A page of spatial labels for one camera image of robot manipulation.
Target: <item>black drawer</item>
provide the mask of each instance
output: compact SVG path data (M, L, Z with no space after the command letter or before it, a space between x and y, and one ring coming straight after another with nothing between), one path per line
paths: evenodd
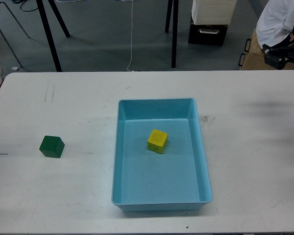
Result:
M195 25L191 21L188 43L222 46L228 25Z

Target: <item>gray floor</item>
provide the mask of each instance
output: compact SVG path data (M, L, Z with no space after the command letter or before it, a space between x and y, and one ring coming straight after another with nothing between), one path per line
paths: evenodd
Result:
M30 38L27 38L1 4L0 28L23 68L19 67L0 35L3 78L12 72L56 71L38 10L24 12L20 4L5 0ZM45 8L63 71L126 71L131 59L131 2L85 0L56 5L71 34L66 38L49 4ZM223 46L188 44L192 0L179 6L177 64L171 68L172 30L164 32L167 0L133 2L132 63L135 71L238 70L245 41L256 27L268 0L238 0ZM29 0L23 10L36 8Z

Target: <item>white cable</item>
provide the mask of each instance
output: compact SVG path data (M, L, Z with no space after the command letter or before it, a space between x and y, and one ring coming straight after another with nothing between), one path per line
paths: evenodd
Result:
M127 71L129 72L133 72L133 71L130 71L128 68L130 67L131 63L132 63L132 59L133 59L133 46L132 46L132 43L133 43L133 1L134 0L121 0L121 1L131 1L132 2L132 13L131 13L131 60L126 68Z

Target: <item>black table leg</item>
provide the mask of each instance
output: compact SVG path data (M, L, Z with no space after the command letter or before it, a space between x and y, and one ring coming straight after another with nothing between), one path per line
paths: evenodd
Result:
M62 72L59 57L58 57L57 50L54 45L52 33L51 33L50 26L48 23L48 18L47 18L46 11L44 8L43 0L36 0L36 2L37 2L38 10L40 13L41 21L43 22L43 26L45 29L48 43L49 43L50 51L51 51L51 54L53 57L53 62L54 62L55 68L56 68L57 72Z
M176 46L177 46L177 22L178 22L178 0L173 0L173 34L172 34L172 61L171 66L176 66Z
M61 14L60 14L60 12L59 12L59 10L58 10L58 8L57 8L54 0L48 0L48 1L49 1L49 4L50 4L50 6L51 6L51 8L52 8L52 10L53 10L53 12L55 14L55 16L57 17L57 19L59 21L59 24L61 25L61 28L62 28L65 36L67 38L69 38L70 37L70 33L69 33L67 27L65 26L65 23L64 23L64 21L63 21L63 19L61 17Z
M172 11L173 0L168 0L168 9L167 9L167 20L166 20L166 28L165 32L169 32L170 20L171 20L171 11Z

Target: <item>drawer handle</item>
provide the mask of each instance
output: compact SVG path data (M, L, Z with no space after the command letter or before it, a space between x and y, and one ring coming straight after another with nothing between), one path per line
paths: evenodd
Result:
M243 66L243 61L244 61L244 57L245 57L245 53L242 53L239 59L239 66L242 67Z
M208 33L208 34L218 34L220 33L220 30L213 30L213 29L199 29L199 33Z
M248 52L248 51L249 51L250 42L251 42L251 39L250 39L250 38L246 39L246 42L245 42L245 48L244 48L244 51L245 51L245 52Z

